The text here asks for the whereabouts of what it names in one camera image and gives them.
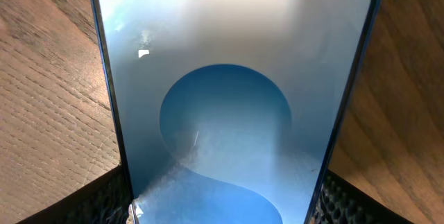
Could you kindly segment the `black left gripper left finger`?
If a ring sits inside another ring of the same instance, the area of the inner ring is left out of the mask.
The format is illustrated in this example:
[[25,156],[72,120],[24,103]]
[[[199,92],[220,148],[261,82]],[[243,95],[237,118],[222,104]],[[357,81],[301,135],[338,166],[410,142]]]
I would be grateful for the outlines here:
[[17,224],[125,224],[131,202],[121,165]]

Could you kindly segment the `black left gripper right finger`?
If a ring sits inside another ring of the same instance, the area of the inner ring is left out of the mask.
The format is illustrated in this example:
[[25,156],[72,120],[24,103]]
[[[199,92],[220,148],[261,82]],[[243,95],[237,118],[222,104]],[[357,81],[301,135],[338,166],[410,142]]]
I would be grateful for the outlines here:
[[321,175],[307,224],[413,224],[331,170]]

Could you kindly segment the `blue Galaxy smartphone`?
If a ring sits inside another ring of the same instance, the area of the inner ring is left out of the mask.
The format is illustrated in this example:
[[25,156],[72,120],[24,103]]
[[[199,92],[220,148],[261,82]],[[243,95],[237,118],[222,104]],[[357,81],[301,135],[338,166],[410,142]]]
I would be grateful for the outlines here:
[[91,0],[136,223],[308,223],[380,0]]

